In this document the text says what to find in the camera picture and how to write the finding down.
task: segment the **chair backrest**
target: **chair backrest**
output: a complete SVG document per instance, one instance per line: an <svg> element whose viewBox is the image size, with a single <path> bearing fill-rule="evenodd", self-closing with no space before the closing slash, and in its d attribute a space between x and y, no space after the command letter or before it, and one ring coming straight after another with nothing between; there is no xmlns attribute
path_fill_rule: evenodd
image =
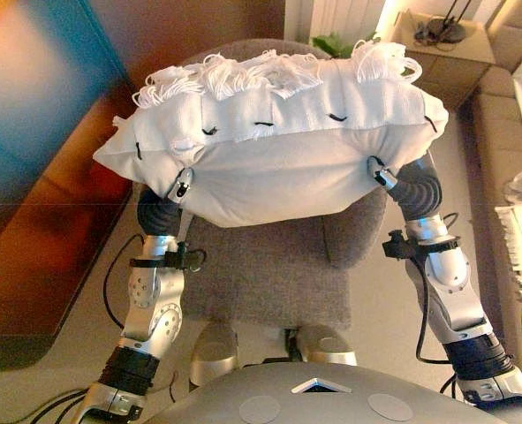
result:
<svg viewBox="0 0 522 424"><path fill-rule="evenodd" d="M213 49L202 51L197 55L188 57L181 65L196 64L202 62L203 59L211 54L221 54L223 57L230 57L239 62L250 59L251 57L257 57L266 50L276 50L278 54L286 55L307 55L313 54L318 59L329 59L330 56L323 50L316 49L315 47L300 42L288 42L285 40L276 39L250 39L240 40L237 42L230 42L223 46L215 47Z"/></svg>

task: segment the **floor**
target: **floor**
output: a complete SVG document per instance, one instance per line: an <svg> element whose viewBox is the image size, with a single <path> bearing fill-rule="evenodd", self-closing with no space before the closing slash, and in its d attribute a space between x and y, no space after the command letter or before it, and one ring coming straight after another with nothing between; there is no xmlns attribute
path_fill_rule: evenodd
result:
<svg viewBox="0 0 522 424"><path fill-rule="evenodd" d="M465 166L465 144L470 141L463 136L463 128L468 128L468 124L459 123L459 117L451 113L446 132L435 142L432 153L444 190L442 215L459 213L451 232L461 236L462 247L473 265L476 284L471 201ZM0 373L0 421L15 421L56 394L85 388L99 377L119 333L102 304L102 278L118 249L139 230L133 212L133 205L128 205L49 353L32 367ZM360 366L439 390L452 371L449 366L426 365L414 358L421 318L415 289L405 273L404 263L383 257L380 244L389 239L389 231L403 228L403 225L401 213L389 201L378 242L370 257L351 270L352 327L341 334L354 348ZM138 251L135 243L127 249L118 264L118 273L125 272L121 268L126 269L127 258ZM125 316L124 282L111 284L110 303L118 316ZM184 321L176 343L161 362L143 420L170 405L169 391L161 388L168 387L175 371L178 379L172 389L173 396L185 395L190 352L203 326L204 322ZM284 334L280 329L243 322L235 322L234 327L239 336L242 364L284 356ZM430 332L423 354L429 358L443 357L442 347ZM60 411L48 415L50 418L41 423L51 419L54 422Z"/></svg>

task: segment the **wall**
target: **wall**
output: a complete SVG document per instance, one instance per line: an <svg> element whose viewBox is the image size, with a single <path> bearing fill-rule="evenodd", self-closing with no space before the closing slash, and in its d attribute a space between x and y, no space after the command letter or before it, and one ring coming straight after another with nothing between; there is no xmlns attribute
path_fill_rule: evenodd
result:
<svg viewBox="0 0 522 424"><path fill-rule="evenodd" d="M354 44L373 33L384 0L287 0L286 40L309 42L318 35L337 33Z"/></svg>
<svg viewBox="0 0 522 424"><path fill-rule="evenodd" d="M90 0L136 87L152 72L245 38L284 35L284 0Z"/></svg>

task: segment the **black cable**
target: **black cable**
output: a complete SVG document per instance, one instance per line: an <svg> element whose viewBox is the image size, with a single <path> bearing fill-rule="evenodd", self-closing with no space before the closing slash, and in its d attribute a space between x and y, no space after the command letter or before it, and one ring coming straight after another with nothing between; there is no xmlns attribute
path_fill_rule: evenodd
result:
<svg viewBox="0 0 522 424"><path fill-rule="evenodd" d="M67 397L63 397L62 399L57 400L56 402L53 402L49 406L47 406L45 409L40 411L30 422L30 424L36 424L39 422L39 420L44 417L47 413L55 409L57 406L63 404L64 402L68 402L69 400L73 400L79 396L85 395L87 393L87 389L81 390L77 393L73 393Z"/></svg>
<svg viewBox="0 0 522 424"><path fill-rule="evenodd" d="M443 222L445 222L446 219L453 218L449 223L445 224L447 227L447 230L451 228L451 226L458 220L458 212L451 212L450 214L447 214L443 217Z"/></svg>
<svg viewBox="0 0 522 424"><path fill-rule="evenodd" d="M170 380L170 384L169 384L169 395L170 395L170 400L172 401L173 404L176 404L176 399L174 398L174 395L172 394L172 386L174 385L174 382L178 379L178 371L174 371L174 373L172 373L172 380Z"/></svg>
<svg viewBox="0 0 522 424"><path fill-rule="evenodd" d="M449 386L452 386L454 382L457 382L457 374L453 374L451 377L449 377L449 380L447 380L443 386L439 389L439 392L440 393L445 393L445 391L447 390L447 388Z"/></svg>
<svg viewBox="0 0 522 424"><path fill-rule="evenodd" d="M44 402L43 404L37 406L36 408L33 409L32 412L28 413L26 416L24 417L21 417L17 420L13 420L13 421L6 421L6 422L3 422L3 421L0 421L0 424L18 424L19 422L21 421L24 421L26 420L27 418L30 418L32 417L33 415L35 415L35 413L37 413L38 411L40 411L44 406L50 404L51 402L57 400L58 398L62 397L62 396L66 396L66 395L69 395L71 393L78 393L80 392L82 389L74 389L74 390L67 390L67 391L64 391L62 393L59 393L58 395L54 396L53 398L47 400L46 402Z"/></svg>
<svg viewBox="0 0 522 424"><path fill-rule="evenodd" d="M423 283L423 314L421 316L420 336L418 337L418 343L416 344L416 359L420 362L425 362L426 364L450 365L448 360L428 360L421 357L421 348L423 347L423 342L426 337L427 314L429 312L429 287L427 286L427 279L423 267L421 267L415 257L410 258L410 261L412 261L413 265L420 272L421 282Z"/></svg>
<svg viewBox="0 0 522 424"><path fill-rule="evenodd" d="M85 396L79 397L78 399L74 400L74 402L71 402L68 406L65 407L65 409L58 415L57 420L55 421L55 424L60 424L60 422L63 420L65 415L77 404L79 404L81 401L83 401Z"/></svg>
<svg viewBox="0 0 522 424"><path fill-rule="evenodd" d="M123 253L123 251L131 244L131 242L133 240L135 240L136 238L139 238L140 239L140 242L141 244L144 244L145 243L145 240L143 239L143 236L140 235L140 234L134 234L133 236L131 236L124 244L123 246L121 247L121 249L119 249L119 252L116 254L116 257L113 258L113 261L111 262L110 266L108 267L108 272L106 273L105 275L105 278L103 279L103 304L105 305L105 310L107 311L108 315L110 316L111 320L120 328L120 329L123 329L124 328L124 325L121 323L121 321L116 318L116 316L113 314L113 312L111 312L111 307L110 307L110 303L108 301L108 280L110 278L110 274L111 274L111 271L113 270L113 267L115 266L117 260L119 259L119 257L121 256L121 254Z"/></svg>
<svg viewBox="0 0 522 424"><path fill-rule="evenodd" d="M457 398L457 378L451 383L451 397Z"/></svg>

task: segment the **sofa cushion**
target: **sofa cushion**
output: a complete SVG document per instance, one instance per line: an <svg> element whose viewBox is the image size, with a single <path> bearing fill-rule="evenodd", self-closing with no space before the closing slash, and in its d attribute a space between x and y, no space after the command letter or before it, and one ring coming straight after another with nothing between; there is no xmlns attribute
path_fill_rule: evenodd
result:
<svg viewBox="0 0 522 424"><path fill-rule="evenodd" d="M496 63L513 72L522 61L522 29L503 25L490 36Z"/></svg>
<svg viewBox="0 0 522 424"><path fill-rule="evenodd" d="M522 122L514 99L477 95L474 124L488 207L505 205L503 186L522 171Z"/></svg>
<svg viewBox="0 0 522 424"><path fill-rule="evenodd" d="M501 120L515 121L521 124L522 117L519 111L518 102L510 97L498 95L477 95L477 111L482 120Z"/></svg>
<svg viewBox="0 0 522 424"><path fill-rule="evenodd" d="M490 66L488 68L487 73L480 79L479 90L485 95L516 97L510 71L500 66Z"/></svg>

